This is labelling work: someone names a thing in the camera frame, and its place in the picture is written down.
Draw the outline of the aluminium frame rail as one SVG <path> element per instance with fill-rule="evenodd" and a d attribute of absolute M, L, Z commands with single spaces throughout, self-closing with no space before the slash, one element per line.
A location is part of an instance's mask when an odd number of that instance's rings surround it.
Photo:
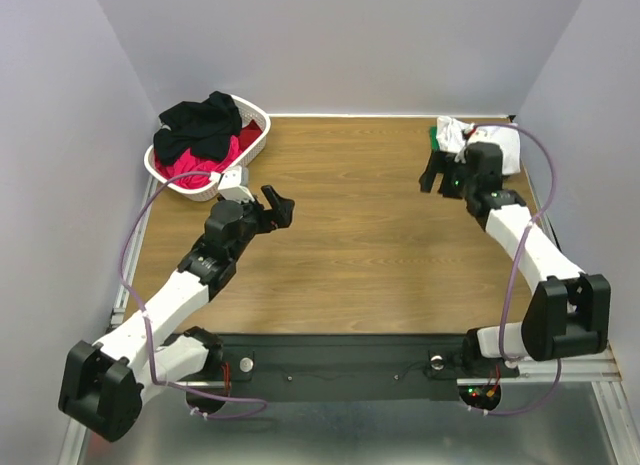
<path fill-rule="evenodd" d="M 172 334 L 462 334 L 496 325 L 511 261 L 461 200 L 413 178 L 274 179 L 295 203 L 235 277 Z M 610 351 L 522 360 L 515 378 L 459 384 L 456 401 L 269 402 L 234 397 L 211 419 L 171 388 L 108 442 L 72 423 L 64 464 L 614 464 L 594 387 Z"/>

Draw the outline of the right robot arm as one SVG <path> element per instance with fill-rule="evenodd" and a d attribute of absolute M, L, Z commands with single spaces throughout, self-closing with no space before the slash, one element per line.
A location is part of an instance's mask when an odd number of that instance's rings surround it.
<path fill-rule="evenodd" d="M 566 258 L 536 224 L 523 197 L 504 186 L 498 145 L 469 145 L 463 160 L 432 151 L 419 179 L 428 193 L 438 182 L 445 198 L 465 202 L 468 213 L 513 261 L 512 274 L 524 277 L 532 297 L 524 318 L 468 331 L 460 351 L 463 369 L 482 375 L 496 359 L 538 362 L 594 355 L 608 342 L 611 286 L 601 274 L 588 274 Z"/>

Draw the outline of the white t-shirt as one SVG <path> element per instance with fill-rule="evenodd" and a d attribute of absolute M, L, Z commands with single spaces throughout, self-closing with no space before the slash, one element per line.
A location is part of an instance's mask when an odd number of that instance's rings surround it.
<path fill-rule="evenodd" d="M 454 155 L 455 159 L 459 161 L 462 158 L 462 153 L 468 144 L 463 137 L 463 131 L 471 124 L 460 121 L 450 116 L 438 116 L 436 119 L 437 127 L 437 139 L 440 145 L 440 150 L 446 153 Z M 486 140 L 477 142 L 487 142 L 497 144 L 503 153 L 503 176 L 517 175 L 521 171 L 520 167 L 520 137 L 516 130 L 502 126 L 487 126 L 484 127 L 488 132 L 488 138 Z"/>

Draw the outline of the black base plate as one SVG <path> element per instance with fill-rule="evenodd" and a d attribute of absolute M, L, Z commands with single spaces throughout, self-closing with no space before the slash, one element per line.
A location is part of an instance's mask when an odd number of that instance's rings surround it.
<path fill-rule="evenodd" d="M 459 384 L 518 373 L 462 334 L 219 334 L 191 329 L 213 353 L 187 380 L 269 402 L 456 401 Z"/>

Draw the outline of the black t-shirt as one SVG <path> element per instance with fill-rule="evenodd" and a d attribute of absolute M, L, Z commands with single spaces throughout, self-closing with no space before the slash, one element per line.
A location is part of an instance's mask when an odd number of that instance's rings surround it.
<path fill-rule="evenodd" d="M 196 158 L 223 161 L 231 138 L 238 137 L 242 118 L 234 99 L 212 92 L 203 102 L 182 101 L 159 115 L 161 128 L 153 136 L 155 157 L 173 165 L 185 151 Z"/>

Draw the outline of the white plastic basket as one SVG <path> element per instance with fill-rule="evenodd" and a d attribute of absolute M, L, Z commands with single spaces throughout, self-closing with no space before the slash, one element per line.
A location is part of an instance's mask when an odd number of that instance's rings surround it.
<path fill-rule="evenodd" d="M 240 152 L 237 156 L 221 172 L 213 172 L 212 179 L 207 180 L 202 187 L 190 189 L 181 187 L 177 182 L 172 182 L 168 185 L 170 190 L 196 202 L 211 200 L 217 195 L 217 184 L 227 168 L 233 166 L 247 167 L 266 146 L 267 134 L 271 128 L 271 119 L 268 114 L 257 105 L 241 97 L 232 95 L 231 98 L 239 109 L 243 127 L 249 128 L 251 136 L 254 137 L 247 140 L 241 137 L 239 139 Z"/>

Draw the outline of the dark red t-shirt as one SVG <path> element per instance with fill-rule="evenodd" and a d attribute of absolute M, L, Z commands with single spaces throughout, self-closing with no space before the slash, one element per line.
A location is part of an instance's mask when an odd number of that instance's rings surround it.
<path fill-rule="evenodd" d="M 244 152 L 254 142 L 256 142 L 262 134 L 262 128 L 255 121 L 251 120 L 246 126 L 241 129 L 238 136 L 239 150 Z"/>

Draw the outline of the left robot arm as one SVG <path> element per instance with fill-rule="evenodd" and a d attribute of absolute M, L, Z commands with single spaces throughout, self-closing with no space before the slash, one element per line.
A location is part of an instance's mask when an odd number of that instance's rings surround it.
<path fill-rule="evenodd" d="M 210 379 L 221 371 L 223 356 L 211 334 L 169 337 L 224 289 L 255 236 L 291 225 L 294 200 L 269 185 L 261 190 L 265 204 L 244 186 L 223 190 L 203 234 L 159 291 L 96 342 L 79 341 L 71 348 L 58 399 L 62 413 L 114 442 L 164 389 L 179 389 L 180 380 L 194 373 Z"/>

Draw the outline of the folded green t-shirt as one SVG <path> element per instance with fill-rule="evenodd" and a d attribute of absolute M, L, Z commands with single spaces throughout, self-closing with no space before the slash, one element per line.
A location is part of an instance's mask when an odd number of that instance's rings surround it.
<path fill-rule="evenodd" d="M 430 139 L 430 145 L 431 145 L 431 149 L 433 151 L 439 151 L 440 150 L 440 145 L 437 139 L 437 127 L 436 126 L 432 126 L 429 128 L 429 139 Z"/>

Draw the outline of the pink t-shirt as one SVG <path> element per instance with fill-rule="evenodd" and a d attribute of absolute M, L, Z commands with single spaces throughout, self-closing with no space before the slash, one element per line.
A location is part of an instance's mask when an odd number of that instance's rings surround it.
<path fill-rule="evenodd" d="M 173 182 L 173 185 L 187 190 L 195 190 L 209 185 L 211 174 L 222 174 L 241 155 L 241 152 L 239 138 L 232 136 L 228 154 L 220 162 L 196 157 L 188 149 L 172 165 L 162 165 L 157 158 L 154 159 L 154 165 L 165 179 L 182 175 L 182 178 Z"/>

